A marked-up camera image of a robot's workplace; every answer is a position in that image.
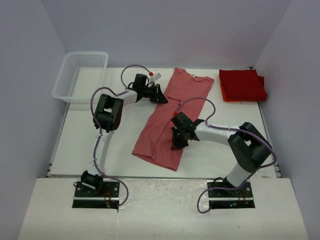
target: white tabletop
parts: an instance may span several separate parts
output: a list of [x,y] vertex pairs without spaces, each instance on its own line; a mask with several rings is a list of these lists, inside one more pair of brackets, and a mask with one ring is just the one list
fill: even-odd
[[[119,209],[72,208],[74,178],[39,178],[19,240],[307,240],[291,182],[251,181],[255,208],[197,212],[203,179],[125,180],[130,195]],[[124,188],[120,187],[123,199]],[[208,207],[208,195],[200,202]]]
[[[107,68],[105,85],[115,92],[124,88],[120,82],[122,68]],[[173,74],[172,69],[151,69],[161,73],[158,83],[164,92]],[[216,105],[216,114],[211,124],[240,126],[244,122],[252,123],[263,136],[266,136],[263,121],[257,103],[226,103],[222,100],[219,70],[187,69],[196,76],[208,76],[215,79],[208,99]],[[140,68],[129,68],[124,73],[124,81],[132,82],[137,73],[146,73]],[[120,127],[115,131],[105,161],[105,171],[110,176],[150,177],[150,178],[216,178],[225,177],[236,164],[236,159],[227,146],[206,141],[190,141],[183,150],[177,171],[168,170],[148,163],[136,156],[132,150],[156,105],[143,99],[126,106],[122,112]],[[212,106],[205,103],[199,118],[205,119],[212,113]],[[95,143],[95,128],[88,104],[70,104],[62,133],[57,145],[50,174],[52,176],[80,176],[92,159]],[[256,177],[275,178],[275,170],[268,167],[257,172]]]

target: red towel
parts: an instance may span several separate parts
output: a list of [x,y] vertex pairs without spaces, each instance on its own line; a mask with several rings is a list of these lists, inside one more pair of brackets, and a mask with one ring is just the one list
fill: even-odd
[[265,101],[265,78],[256,70],[220,70],[220,86],[225,102]]
[[[171,150],[171,118],[181,102],[195,97],[207,97],[214,80],[210,77],[192,77],[186,70],[175,68],[164,91],[167,104],[157,105],[142,130],[132,154],[155,165],[176,171],[182,149]],[[205,101],[197,99],[186,103],[180,110],[191,120],[196,120]]]

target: plastic basket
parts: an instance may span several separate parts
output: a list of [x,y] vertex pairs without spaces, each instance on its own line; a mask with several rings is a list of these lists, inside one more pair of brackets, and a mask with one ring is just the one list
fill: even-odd
[[88,104],[93,92],[103,86],[108,54],[77,51],[65,55],[52,96],[67,103]]

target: robotic arm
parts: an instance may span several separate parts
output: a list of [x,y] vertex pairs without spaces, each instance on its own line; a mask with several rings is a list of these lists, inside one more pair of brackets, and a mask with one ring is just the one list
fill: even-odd
[[[228,130],[208,127],[202,119],[192,122],[183,112],[178,113],[171,121],[175,126],[172,128],[173,150],[188,146],[188,140],[212,141],[231,148],[237,164],[223,180],[223,185],[226,188],[240,186],[262,166],[271,154],[265,145],[244,132],[237,131],[234,133]],[[224,129],[246,130],[268,144],[260,132],[249,122],[245,122],[241,126],[221,127]]]
[[[127,91],[120,93],[117,97],[107,94],[100,96],[94,115],[101,125],[101,133],[98,124],[93,120],[94,126],[97,129],[95,138],[100,137],[100,144],[94,146],[96,147],[94,151],[98,168],[103,169],[105,166],[108,147],[115,130],[120,125],[123,107],[136,103],[142,98],[148,98],[150,102],[157,104],[168,103],[159,84],[155,84],[153,80],[148,84],[146,83],[147,76],[137,74],[132,87],[129,87]],[[96,168],[92,159],[81,175],[81,184],[99,193],[102,190],[102,182],[103,176]]]

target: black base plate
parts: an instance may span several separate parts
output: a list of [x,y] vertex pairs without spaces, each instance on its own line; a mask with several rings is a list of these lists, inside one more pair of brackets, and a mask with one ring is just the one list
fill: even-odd
[[118,209],[119,188],[116,181],[104,181],[103,191],[96,192],[94,189],[85,186],[81,181],[75,182],[75,192],[72,208],[74,209]]
[[[221,187],[223,188],[222,181],[208,182],[208,188]],[[225,190],[210,190],[208,191],[209,198],[215,200],[209,200],[209,206],[211,209],[252,209],[255,208],[254,200],[245,200],[245,198],[253,198],[250,182],[246,182],[245,185],[236,191]]]
[[[209,181],[207,183],[208,188],[213,188],[213,187],[220,187],[223,188],[223,182],[222,181],[216,181],[212,182]],[[246,198],[252,198],[252,189],[251,189],[251,184],[250,182],[246,182],[245,185],[236,191],[225,191],[225,190],[210,190],[208,191],[209,198],[238,198],[239,195],[242,195],[242,191],[245,194]]]

